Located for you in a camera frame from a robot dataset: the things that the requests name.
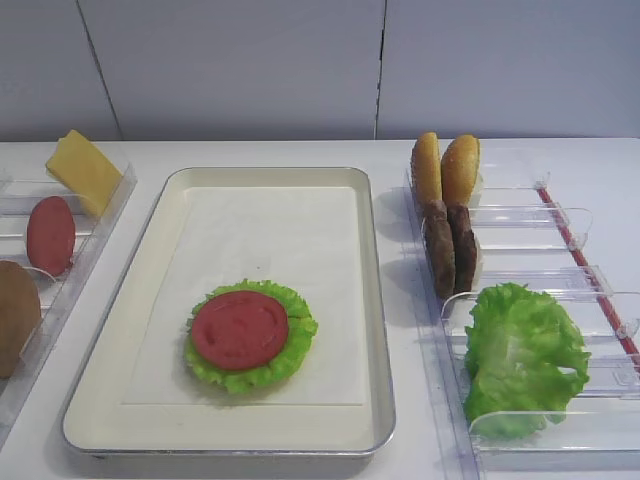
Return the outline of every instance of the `lettuce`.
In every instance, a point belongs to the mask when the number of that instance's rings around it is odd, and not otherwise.
[[[507,283],[485,288],[466,327],[469,422],[492,412],[564,412],[589,381],[590,353],[564,308],[547,293]],[[493,415],[472,426],[490,438],[522,438],[559,423],[557,414]]]
[[[277,300],[287,311],[289,335],[284,347],[268,364],[242,371],[227,371],[209,363],[196,350],[191,340],[191,325],[200,309],[213,297],[223,293],[251,290]],[[311,348],[311,341],[318,331],[318,324],[311,316],[307,302],[295,290],[270,280],[252,282],[247,279],[231,286],[219,287],[206,295],[205,300],[193,307],[187,321],[189,334],[185,341],[184,358],[187,366],[200,380],[217,383],[229,393],[246,393],[256,387],[265,387],[293,375]]]

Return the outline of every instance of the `cheese slice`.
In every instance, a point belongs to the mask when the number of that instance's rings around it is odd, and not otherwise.
[[[95,217],[102,216],[122,178],[109,159],[75,130],[58,140],[47,170],[76,193],[84,209]]]

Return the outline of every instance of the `clear plastic bin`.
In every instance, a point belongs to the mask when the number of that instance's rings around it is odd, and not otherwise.
[[[470,209],[481,247],[481,270],[473,291],[446,302],[433,289],[422,216],[410,175],[405,175],[414,237],[405,252],[420,266],[425,287],[425,305],[414,305],[447,478],[487,478],[493,470],[638,467],[640,293],[613,292],[600,269],[587,264],[581,249],[591,226],[589,211],[554,203],[546,190],[548,175],[537,178],[531,175],[534,169],[520,164],[515,172],[511,163],[498,168],[500,161],[508,163],[508,158],[490,158],[489,169],[481,166],[485,186],[498,187],[485,188],[479,206]],[[508,181],[516,187],[505,187],[495,178],[503,170],[511,172]],[[464,327],[473,324],[470,310],[478,293],[507,282],[545,291],[565,308],[591,353],[590,380],[566,412],[495,412],[469,424],[463,412],[470,388]],[[438,371],[433,371],[434,364]],[[483,434],[503,422],[541,418],[546,428],[523,439],[505,441]]]
[[[28,179],[21,178],[20,168],[15,172],[9,170],[21,161],[18,148],[3,159],[7,167],[0,171],[0,259],[16,262],[31,273],[42,309],[41,322],[24,345],[17,368],[10,378],[0,380],[0,448],[136,184],[133,167],[122,149],[116,144],[101,146],[123,177],[103,215],[94,218],[85,213],[76,194],[48,176],[45,163],[54,149],[52,146],[50,151],[43,152],[42,159],[37,161],[41,168],[37,167],[37,174],[32,173]],[[36,163],[33,160],[29,159],[30,166]],[[31,211],[38,202],[53,195],[67,202],[76,225],[73,266],[55,278],[33,268],[26,254],[26,228]]]

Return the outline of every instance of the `white table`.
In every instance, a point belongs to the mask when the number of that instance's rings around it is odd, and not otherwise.
[[[4,449],[0,478],[363,478],[441,479],[440,446],[411,307],[418,273],[402,264],[402,241],[410,239],[400,188],[413,141],[282,143],[122,143],[138,184],[25,404]],[[640,290],[640,140],[486,140],[486,147],[537,151],[552,172],[549,191],[565,207],[594,213],[584,253],[615,290]],[[0,165],[28,176],[30,158],[51,144],[0,144]],[[74,375],[107,306],[134,243],[165,179],[188,166],[353,166],[367,172],[374,198],[378,252],[396,393],[397,427],[392,441],[369,462],[270,459],[184,460],[81,458],[65,447],[61,408]],[[544,474],[545,478],[602,478],[604,472]],[[492,474],[493,478],[512,478]],[[640,477],[616,472],[615,478]],[[517,478],[540,478],[518,474]]]

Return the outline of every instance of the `tomato slice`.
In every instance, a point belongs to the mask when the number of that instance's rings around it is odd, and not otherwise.
[[[267,364],[289,336],[287,312],[268,295],[230,292],[209,300],[191,326],[196,351],[223,370]]]
[[[57,277],[71,267],[76,226],[62,197],[38,202],[27,225],[27,256],[31,265]]]

